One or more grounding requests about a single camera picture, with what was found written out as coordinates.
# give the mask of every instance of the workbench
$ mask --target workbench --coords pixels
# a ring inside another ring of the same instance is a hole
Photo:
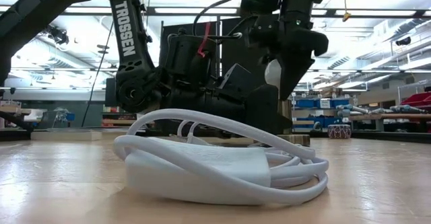
[[[358,120],[375,120],[376,130],[385,131],[384,119],[409,119],[417,120],[422,125],[422,128],[428,120],[431,120],[431,114],[364,114],[359,116],[349,116],[352,122]]]
[[[0,223],[431,223],[429,145],[312,139],[330,163],[322,195],[296,207],[230,207],[134,192],[112,142],[2,143]]]

